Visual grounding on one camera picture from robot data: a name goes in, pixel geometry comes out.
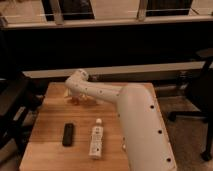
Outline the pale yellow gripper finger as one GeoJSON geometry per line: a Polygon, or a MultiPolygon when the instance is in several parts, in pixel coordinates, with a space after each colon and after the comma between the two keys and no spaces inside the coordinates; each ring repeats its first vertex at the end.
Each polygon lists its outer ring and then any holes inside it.
{"type": "Polygon", "coordinates": [[[81,98],[82,98],[83,101],[88,101],[89,100],[89,97],[87,95],[82,95],[81,98]]]}
{"type": "Polygon", "coordinates": [[[66,90],[64,92],[64,98],[70,98],[72,100],[72,98],[73,98],[72,92],[70,90],[66,90]]]}

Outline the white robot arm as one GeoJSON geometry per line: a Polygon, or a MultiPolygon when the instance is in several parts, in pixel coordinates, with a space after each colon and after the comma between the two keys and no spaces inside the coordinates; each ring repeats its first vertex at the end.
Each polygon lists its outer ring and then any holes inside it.
{"type": "Polygon", "coordinates": [[[177,164],[156,98],[144,84],[121,86],[88,81],[76,70],[65,81],[72,93],[82,93],[116,106],[131,171],[177,171],[177,164]]]}

